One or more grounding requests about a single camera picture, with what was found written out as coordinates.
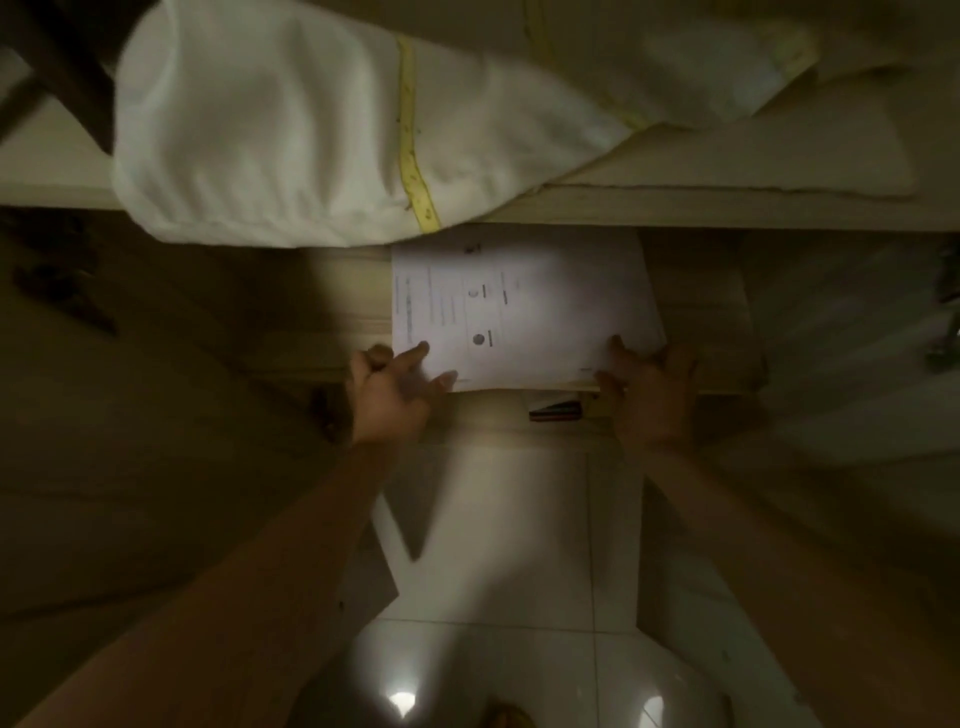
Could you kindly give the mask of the person's left hand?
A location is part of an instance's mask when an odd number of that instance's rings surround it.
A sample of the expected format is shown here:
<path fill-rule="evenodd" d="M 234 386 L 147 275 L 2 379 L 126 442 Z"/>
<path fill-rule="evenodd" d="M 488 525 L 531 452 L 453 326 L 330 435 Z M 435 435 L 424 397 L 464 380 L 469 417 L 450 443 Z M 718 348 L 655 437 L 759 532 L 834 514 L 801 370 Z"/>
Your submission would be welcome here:
<path fill-rule="evenodd" d="M 400 447 L 419 438 L 435 404 L 422 399 L 429 344 L 395 353 L 389 346 L 356 350 L 348 364 L 345 391 L 352 425 L 350 444 Z"/>

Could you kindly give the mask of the person's right hand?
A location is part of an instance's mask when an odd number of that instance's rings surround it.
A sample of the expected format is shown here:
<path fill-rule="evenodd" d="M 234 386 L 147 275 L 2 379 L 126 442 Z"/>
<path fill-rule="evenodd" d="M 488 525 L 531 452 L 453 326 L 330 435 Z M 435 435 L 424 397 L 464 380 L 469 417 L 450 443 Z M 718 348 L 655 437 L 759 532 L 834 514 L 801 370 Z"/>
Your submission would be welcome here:
<path fill-rule="evenodd" d="M 617 440 L 629 455 L 686 451 L 692 444 L 692 411 L 697 397 L 696 352 L 667 345 L 651 355 L 634 352 L 632 377 L 594 375 L 609 406 Z"/>

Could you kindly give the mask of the white printed paper sheet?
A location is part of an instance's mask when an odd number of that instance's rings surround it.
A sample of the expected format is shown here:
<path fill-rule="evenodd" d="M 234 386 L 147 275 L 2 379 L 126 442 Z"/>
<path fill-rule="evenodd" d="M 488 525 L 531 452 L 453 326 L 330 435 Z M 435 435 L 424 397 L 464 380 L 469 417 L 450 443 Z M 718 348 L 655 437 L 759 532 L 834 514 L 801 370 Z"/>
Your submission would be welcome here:
<path fill-rule="evenodd" d="M 639 233 L 626 226 L 461 224 L 390 246 L 391 346 L 427 342 L 427 380 L 456 391 L 582 389 L 619 335 L 666 333 Z"/>

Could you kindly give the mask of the person's left forearm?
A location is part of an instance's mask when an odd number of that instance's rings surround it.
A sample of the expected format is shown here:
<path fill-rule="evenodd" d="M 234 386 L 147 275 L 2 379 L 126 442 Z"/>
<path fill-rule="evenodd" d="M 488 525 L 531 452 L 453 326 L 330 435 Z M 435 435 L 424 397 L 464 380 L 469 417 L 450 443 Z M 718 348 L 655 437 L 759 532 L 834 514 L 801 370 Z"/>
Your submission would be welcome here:
<path fill-rule="evenodd" d="M 351 445 L 15 728 L 284 728 L 309 680 L 398 597 L 371 515 L 401 451 Z"/>

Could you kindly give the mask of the person's right forearm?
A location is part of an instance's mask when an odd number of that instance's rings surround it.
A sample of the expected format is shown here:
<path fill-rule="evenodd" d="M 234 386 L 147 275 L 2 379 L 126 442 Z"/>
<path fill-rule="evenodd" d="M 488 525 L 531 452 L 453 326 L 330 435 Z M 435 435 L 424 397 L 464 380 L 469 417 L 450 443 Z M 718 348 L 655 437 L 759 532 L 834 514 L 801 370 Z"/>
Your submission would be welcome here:
<path fill-rule="evenodd" d="M 960 661 L 930 612 L 677 441 L 638 451 L 823 728 L 960 728 Z"/>

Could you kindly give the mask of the light wooden shelf board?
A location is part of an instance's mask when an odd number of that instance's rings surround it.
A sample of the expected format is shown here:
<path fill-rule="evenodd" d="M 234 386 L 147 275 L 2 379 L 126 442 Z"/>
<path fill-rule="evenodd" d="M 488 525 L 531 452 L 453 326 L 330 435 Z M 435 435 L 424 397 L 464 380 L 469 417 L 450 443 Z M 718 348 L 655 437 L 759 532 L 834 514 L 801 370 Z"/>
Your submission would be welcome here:
<path fill-rule="evenodd" d="M 464 224 L 455 234 L 519 242 L 546 234 L 642 246 L 668 342 L 700 356 L 702 394 L 748 395 L 768 380 L 738 260 L 741 234 L 715 228 Z M 391 342 L 396 246 L 260 249 L 243 370 L 270 382 L 337 383 L 356 349 Z"/>

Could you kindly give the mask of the yellow measuring tape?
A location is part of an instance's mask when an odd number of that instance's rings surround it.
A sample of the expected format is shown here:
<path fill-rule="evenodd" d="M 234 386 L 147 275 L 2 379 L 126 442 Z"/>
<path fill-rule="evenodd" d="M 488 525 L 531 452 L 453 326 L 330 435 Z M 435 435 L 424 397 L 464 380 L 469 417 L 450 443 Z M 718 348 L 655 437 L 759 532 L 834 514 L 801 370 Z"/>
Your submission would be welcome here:
<path fill-rule="evenodd" d="M 409 208 L 423 235 L 442 228 L 430 189 L 417 158 L 417 57 L 410 37 L 395 36 L 398 51 L 398 165 Z"/>

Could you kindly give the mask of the beige flat fabric piece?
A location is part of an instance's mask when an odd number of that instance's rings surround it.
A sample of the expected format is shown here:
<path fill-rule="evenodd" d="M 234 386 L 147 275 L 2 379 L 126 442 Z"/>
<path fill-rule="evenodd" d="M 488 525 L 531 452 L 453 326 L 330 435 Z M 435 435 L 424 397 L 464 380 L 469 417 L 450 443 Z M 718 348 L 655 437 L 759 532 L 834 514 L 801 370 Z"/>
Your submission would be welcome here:
<path fill-rule="evenodd" d="M 749 189 L 906 198 L 918 177 L 879 84 L 801 82 L 723 127 L 654 127 L 558 180 L 589 188 Z"/>

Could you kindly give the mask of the white cloth garment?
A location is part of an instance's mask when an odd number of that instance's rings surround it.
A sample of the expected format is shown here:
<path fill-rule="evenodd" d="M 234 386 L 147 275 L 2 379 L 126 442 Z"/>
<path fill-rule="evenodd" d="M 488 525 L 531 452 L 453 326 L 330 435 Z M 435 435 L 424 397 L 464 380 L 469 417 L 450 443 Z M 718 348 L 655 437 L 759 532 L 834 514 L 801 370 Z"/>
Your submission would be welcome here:
<path fill-rule="evenodd" d="M 760 0 L 158 0 L 116 70 L 112 184 L 167 242 L 421 235 L 399 165 L 399 51 L 441 228 L 658 126 L 754 115 L 820 61 Z"/>

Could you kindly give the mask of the dark wooden chair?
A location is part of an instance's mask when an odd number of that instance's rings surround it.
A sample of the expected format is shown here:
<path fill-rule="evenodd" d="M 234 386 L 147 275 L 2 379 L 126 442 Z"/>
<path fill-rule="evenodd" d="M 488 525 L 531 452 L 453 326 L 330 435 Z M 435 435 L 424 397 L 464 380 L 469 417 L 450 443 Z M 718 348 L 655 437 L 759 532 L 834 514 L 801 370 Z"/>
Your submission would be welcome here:
<path fill-rule="evenodd" d="M 138 20 L 158 0 L 0 0 L 0 44 L 26 63 L 107 155 L 114 72 Z"/>

